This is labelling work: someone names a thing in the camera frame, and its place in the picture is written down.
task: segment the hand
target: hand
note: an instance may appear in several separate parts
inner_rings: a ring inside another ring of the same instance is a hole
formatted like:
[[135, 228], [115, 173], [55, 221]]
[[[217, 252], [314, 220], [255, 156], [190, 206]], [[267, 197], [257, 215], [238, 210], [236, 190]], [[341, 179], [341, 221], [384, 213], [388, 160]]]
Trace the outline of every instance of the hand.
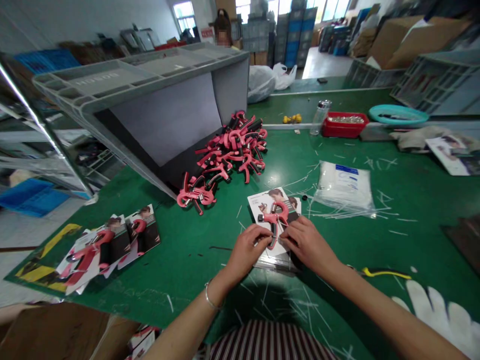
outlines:
[[292, 221], [280, 235], [280, 240], [322, 278], [342, 265], [314, 224], [304, 216]]
[[273, 233], [257, 224], [252, 224], [237, 238], [225, 271], [233, 285], [242, 280], [272, 242]]

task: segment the plastic bottle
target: plastic bottle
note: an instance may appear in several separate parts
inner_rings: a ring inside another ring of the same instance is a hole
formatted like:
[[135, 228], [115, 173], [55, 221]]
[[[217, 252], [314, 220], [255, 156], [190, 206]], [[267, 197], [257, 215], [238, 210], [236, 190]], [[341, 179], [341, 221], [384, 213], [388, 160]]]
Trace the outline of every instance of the plastic bottle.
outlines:
[[332, 102], [330, 100], [320, 100], [318, 107], [316, 108], [315, 116], [311, 122], [310, 135], [317, 136], [320, 134], [320, 127], [322, 126], [325, 118], [329, 114]]

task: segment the yellow black tape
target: yellow black tape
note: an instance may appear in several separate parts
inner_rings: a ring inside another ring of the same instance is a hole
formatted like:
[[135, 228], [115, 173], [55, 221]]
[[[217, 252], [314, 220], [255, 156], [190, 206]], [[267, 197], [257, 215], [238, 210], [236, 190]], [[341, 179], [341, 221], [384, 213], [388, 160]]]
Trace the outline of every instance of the yellow black tape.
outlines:
[[45, 286], [49, 289], [56, 290], [64, 293], [67, 287], [58, 281], [55, 268], [40, 265], [38, 262], [41, 258], [47, 255], [53, 247], [66, 235], [74, 233], [80, 230], [82, 227], [77, 224], [68, 224], [57, 235], [51, 238], [49, 242], [45, 244], [43, 249], [39, 251], [37, 256], [30, 259], [16, 274], [15, 276], [29, 283], [35, 283], [37, 285]]

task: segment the silver bracelet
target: silver bracelet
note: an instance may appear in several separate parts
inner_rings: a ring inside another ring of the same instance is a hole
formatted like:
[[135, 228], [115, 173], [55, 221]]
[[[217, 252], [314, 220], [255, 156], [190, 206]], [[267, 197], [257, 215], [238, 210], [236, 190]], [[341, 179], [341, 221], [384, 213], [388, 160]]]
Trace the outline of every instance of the silver bracelet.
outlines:
[[205, 298], [206, 298], [206, 301], [207, 301], [207, 303], [212, 307], [212, 309], [221, 310], [223, 304], [220, 305], [220, 306], [215, 306], [215, 304], [214, 304], [213, 302], [211, 302], [210, 299], [209, 299], [208, 289], [209, 289], [209, 284], [210, 284], [211, 281], [212, 281], [212, 279], [210, 279], [210, 280], [205, 284]]

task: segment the teal plastic bowl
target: teal plastic bowl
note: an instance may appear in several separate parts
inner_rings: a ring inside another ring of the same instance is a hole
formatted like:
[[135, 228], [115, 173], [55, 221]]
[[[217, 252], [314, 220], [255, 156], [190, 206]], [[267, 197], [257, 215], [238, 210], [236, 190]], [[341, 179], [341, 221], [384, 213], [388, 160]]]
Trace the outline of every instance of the teal plastic bowl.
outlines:
[[[368, 115], [371, 119], [378, 121], [379, 123], [392, 125], [420, 124], [430, 119], [430, 115], [426, 112], [398, 105], [377, 105], [368, 111]], [[396, 118], [389, 118], [380, 115], [390, 115]]]

